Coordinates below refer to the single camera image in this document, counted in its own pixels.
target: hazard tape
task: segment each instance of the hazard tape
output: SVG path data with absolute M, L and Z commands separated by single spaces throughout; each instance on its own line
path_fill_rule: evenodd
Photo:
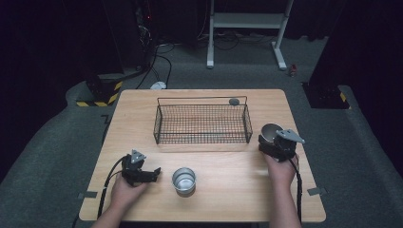
M 346 105 L 349 106 L 348 109 L 352 109 L 352 107 L 347 103 L 347 97 L 346 97 L 346 95 L 344 95 L 343 92 L 340 92 L 340 98 L 341 98 L 341 101 L 342 101 L 344 104 L 346 104 Z
M 113 95 L 105 101 L 76 101 L 78 106 L 111 106 L 115 103 L 119 95 L 119 89 L 122 87 L 123 82 L 119 82 L 114 86 Z

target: black wire basket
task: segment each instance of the black wire basket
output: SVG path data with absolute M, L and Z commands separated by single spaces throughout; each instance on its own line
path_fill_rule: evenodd
M 157 144 L 249 143 L 252 137 L 246 96 L 157 100 Z

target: black stand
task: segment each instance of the black stand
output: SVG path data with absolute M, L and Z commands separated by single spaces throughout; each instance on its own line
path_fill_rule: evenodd
M 348 109 L 344 94 L 336 87 L 324 87 L 303 83 L 302 87 L 311 108 Z

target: black equipment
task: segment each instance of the black equipment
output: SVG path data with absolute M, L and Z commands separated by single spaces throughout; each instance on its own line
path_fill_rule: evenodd
M 267 140 L 267 134 L 274 132 L 262 132 L 259 135 L 259 150 L 273 158 L 277 162 L 284 162 L 296 155 L 297 143 L 305 143 L 293 130 L 276 130 L 273 141 Z
M 133 150 L 131 155 L 127 154 L 122 159 L 122 177 L 130 185 L 136 185 L 136 183 L 142 182 L 155 182 L 157 181 L 158 175 L 161 173 L 161 167 L 154 170 L 154 172 L 147 172 L 142 170 L 144 164 L 145 155 Z

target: silver cup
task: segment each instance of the silver cup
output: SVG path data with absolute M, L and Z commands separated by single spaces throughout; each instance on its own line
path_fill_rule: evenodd
M 190 168 L 180 168 L 172 175 L 172 184 L 179 196 L 190 197 L 196 190 L 196 174 Z
M 274 144 L 275 137 L 277 136 L 276 131 L 283 130 L 281 126 L 275 123 L 268 123 L 261 128 L 261 136 L 266 140 L 267 143 Z

